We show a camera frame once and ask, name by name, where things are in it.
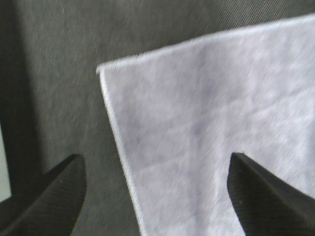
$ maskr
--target fabric edge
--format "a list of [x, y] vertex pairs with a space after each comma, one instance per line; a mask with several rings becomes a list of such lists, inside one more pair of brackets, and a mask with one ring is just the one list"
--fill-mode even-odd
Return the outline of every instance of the fabric edge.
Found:
[[96, 73], [99, 74], [101, 70], [104, 70], [104, 69], [120, 68], [127, 65], [134, 65], [134, 64], [142, 63], [150, 59], [167, 55], [174, 51], [178, 51], [183, 48], [194, 46], [194, 45], [204, 43], [204, 42], [217, 41], [217, 40], [221, 40], [228, 37], [237, 37], [240, 35], [251, 34], [258, 31], [277, 29], [279, 27], [290, 27], [295, 24], [307, 23], [312, 20], [315, 20], [315, 13], [307, 14], [304, 16], [293, 17], [289, 19], [280, 19], [280, 20], [269, 22], [269, 23], [258, 24], [255, 26], [246, 26], [246, 27], [240, 27], [236, 29], [228, 29], [224, 31], [219, 31], [212, 34], [206, 34], [197, 38], [183, 41], [178, 44], [169, 45], [169, 46], [165, 46], [165, 47], [155, 49], [152, 51], [147, 51], [138, 55], [128, 56], [125, 58], [116, 59], [116, 60], [102, 63], [96, 68]]
[[115, 139], [115, 142], [117, 144], [118, 154], [119, 154], [120, 161], [121, 161], [121, 164], [123, 167], [123, 171], [124, 171], [125, 179], [127, 182], [128, 190], [129, 190], [129, 193], [131, 196], [131, 201], [132, 201], [132, 204], [133, 204], [133, 207], [135, 210], [135, 215], [137, 218], [140, 234], [141, 234], [141, 236], [148, 236], [148, 233], [146, 231], [146, 227], [144, 224], [144, 220], [143, 220], [143, 215], [142, 215], [142, 212], [140, 209], [140, 204], [139, 204], [138, 196], [136, 193], [136, 188], [134, 185], [132, 173], [131, 173], [130, 166], [128, 164], [128, 160], [126, 157], [124, 145], [123, 145], [123, 142], [121, 139], [121, 135], [120, 135], [120, 131], [118, 128], [114, 109], [112, 107], [111, 99], [109, 97], [104, 70], [100, 71], [100, 85], [101, 85], [102, 95], [103, 95], [103, 98], [105, 100], [105, 107], [106, 107], [106, 110], [107, 110], [107, 113], [109, 116], [109, 122], [110, 122], [112, 129], [113, 129], [114, 139]]

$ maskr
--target black plastic tip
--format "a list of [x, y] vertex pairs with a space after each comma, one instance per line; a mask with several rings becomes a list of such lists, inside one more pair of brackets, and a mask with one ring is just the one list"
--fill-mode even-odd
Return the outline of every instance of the black plastic tip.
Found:
[[0, 235], [70, 235], [85, 198], [86, 185], [83, 156], [70, 156], [24, 193], [0, 204]]
[[315, 236], [315, 200], [243, 153], [233, 153], [227, 189], [247, 236]]

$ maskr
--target folded fabric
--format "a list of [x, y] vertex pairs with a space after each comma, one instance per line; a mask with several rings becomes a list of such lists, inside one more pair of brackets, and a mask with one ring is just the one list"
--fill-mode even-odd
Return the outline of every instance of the folded fabric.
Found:
[[143, 236], [244, 235], [233, 151], [315, 196], [314, 29], [312, 14], [99, 66]]

